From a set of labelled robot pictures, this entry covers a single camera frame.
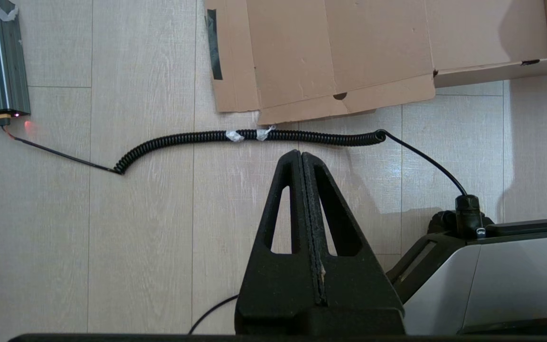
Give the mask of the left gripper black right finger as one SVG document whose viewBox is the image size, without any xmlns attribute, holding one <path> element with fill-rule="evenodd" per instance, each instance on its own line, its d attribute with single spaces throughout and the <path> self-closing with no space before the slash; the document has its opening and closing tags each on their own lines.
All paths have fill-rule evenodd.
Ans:
<svg viewBox="0 0 547 342">
<path fill-rule="evenodd" d="M 312 336 L 404 335 L 404 308 L 325 163 L 302 154 L 310 272 L 301 312 Z"/>
</svg>

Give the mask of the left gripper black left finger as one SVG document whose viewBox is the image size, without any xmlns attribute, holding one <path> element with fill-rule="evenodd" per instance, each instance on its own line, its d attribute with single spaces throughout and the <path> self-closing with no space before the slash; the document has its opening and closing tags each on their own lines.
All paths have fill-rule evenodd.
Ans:
<svg viewBox="0 0 547 342">
<path fill-rule="evenodd" d="M 300 332 L 297 319 L 326 305 L 326 235 L 307 154 L 291 150 L 276 165 L 235 305 L 238 335 Z M 291 253 L 272 251 L 282 192 L 289 190 Z"/>
</svg>

